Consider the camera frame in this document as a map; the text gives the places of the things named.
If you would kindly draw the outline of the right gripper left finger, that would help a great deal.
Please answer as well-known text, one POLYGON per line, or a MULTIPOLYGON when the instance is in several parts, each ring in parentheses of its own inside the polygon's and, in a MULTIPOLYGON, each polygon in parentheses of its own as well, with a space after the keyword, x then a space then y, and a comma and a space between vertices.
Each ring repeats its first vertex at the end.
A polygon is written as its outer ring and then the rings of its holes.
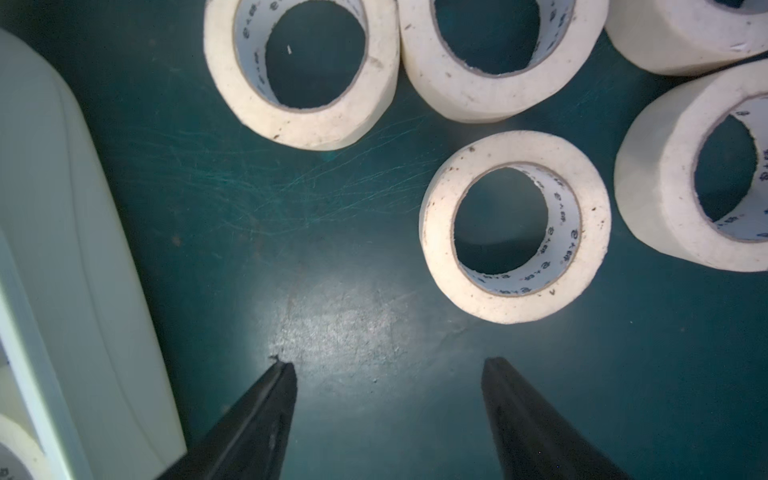
POLYGON ((297 399, 294 365, 280 360, 162 479, 278 479, 297 399))

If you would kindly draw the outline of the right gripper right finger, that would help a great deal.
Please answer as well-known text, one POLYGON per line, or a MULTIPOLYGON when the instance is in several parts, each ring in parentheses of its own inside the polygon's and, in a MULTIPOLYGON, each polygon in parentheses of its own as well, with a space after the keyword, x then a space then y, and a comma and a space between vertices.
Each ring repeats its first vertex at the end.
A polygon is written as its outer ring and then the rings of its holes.
POLYGON ((627 479, 503 357, 485 360, 481 390, 505 479, 627 479))

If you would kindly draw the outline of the white plastic storage box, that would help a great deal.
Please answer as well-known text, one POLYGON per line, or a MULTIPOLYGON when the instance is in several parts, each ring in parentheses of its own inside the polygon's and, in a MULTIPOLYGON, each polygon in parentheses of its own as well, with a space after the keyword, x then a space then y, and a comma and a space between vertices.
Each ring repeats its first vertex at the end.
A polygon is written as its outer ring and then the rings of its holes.
POLYGON ((1 416, 53 479, 154 479, 186 450, 134 261, 80 106, 1 35, 1 416))

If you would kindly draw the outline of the masking tape roll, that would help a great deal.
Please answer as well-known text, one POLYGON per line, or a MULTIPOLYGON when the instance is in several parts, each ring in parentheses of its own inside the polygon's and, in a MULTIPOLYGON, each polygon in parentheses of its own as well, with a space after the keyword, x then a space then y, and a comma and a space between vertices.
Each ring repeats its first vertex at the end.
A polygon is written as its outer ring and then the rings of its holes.
POLYGON ((454 305, 509 325, 543 319, 579 297, 602 265, 611 223, 605 184, 581 150, 548 133, 509 131, 473 142, 441 165, 423 197, 419 241, 436 285, 454 305), (470 188, 502 169, 523 173, 540 190, 547 226, 526 263, 481 273, 458 259, 455 219, 470 188))
POLYGON ((767 51, 767 3, 613 0, 605 30, 635 66, 658 75, 695 76, 767 51))
POLYGON ((38 443, 16 422, 1 416, 1 480, 53 479, 38 443))
POLYGON ((766 61, 678 85, 645 107, 618 150, 614 188, 624 222, 653 249, 719 270, 766 270, 766 61), (694 176, 705 141, 728 116, 752 137, 755 171, 743 199, 711 220, 694 176))
POLYGON ((539 1, 539 32, 526 67, 490 74, 469 66, 440 33, 433 1, 399 1, 401 59, 420 96, 443 117, 492 123, 560 91, 588 59, 605 25, 603 0, 539 1))
POLYGON ((365 51, 350 85, 316 108, 281 103, 268 79, 266 48, 293 1, 209 1, 203 47, 215 86, 238 120, 256 134, 289 147, 333 151, 360 140, 393 101, 400 64, 394 0, 342 1, 365 34, 365 51))

